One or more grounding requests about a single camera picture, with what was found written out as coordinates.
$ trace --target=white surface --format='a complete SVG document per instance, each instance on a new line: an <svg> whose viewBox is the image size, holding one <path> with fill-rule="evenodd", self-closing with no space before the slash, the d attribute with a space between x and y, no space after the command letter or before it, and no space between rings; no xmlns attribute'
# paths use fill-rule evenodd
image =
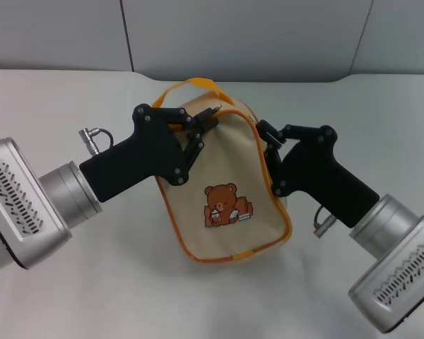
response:
<svg viewBox="0 0 424 339"><path fill-rule="evenodd" d="M130 71L119 0L0 0L0 68Z"/></svg>
<svg viewBox="0 0 424 339"><path fill-rule="evenodd" d="M424 74L424 0L374 0L352 73Z"/></svg>
<svg viewBox="0 0 424 339"><path fill-rule="evenodd" d="M127 138L133 108L168 86L135 73L0 71L0 138L13 136L42 175L88 157L80 128ZM330 124L339 162L424 213L424 76L223 87L275 126ZM169 105L199 93L178 90ZM180 249L148 179L73 229L50 259L30 271L0 271L0 339L424 339L424 304L396 331L379 334L347 297L374 259L341 223L315 238L318 206L306 194L288 203L293 236L281 249L205 266Z"/></svg>
<svg viewBox="0 0 424 339"><path fill-rule="evenodd" d="M123 0L136 72L160 80L333 81L372 0Z"/></svg>

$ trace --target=pouch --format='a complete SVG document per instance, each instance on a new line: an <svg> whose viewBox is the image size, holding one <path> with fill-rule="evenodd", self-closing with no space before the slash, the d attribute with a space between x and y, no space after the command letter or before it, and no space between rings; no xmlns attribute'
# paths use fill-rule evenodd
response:
<svg viewBox="0 0 424 339"><path fill-rule="evenodd" d="M171 90L191 83L211 90L180 107L194 116L222 105L218 125L202 136L201 150L182 186L156 178L177 238L185 253L202 263L249 258L284 244L292 233L285 198L271 192L264 161L266 143L256 130L248 106L226 95L213 81L189 79L168 88L153 107L161 107ZM183 147L185 131L173 125Z"/></svg>

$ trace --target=bear illustration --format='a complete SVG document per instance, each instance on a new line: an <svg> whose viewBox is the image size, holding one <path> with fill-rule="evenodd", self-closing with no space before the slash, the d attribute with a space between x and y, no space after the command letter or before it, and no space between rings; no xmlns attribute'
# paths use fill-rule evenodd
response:
<svg viewBox="0 0 424 339"><path fill-rule="evenodd" d="M227 185L207 186L207 206L204 206L206 227L229 225L253 215L253 205L244 196L237 197L237 187Z"/></svg>

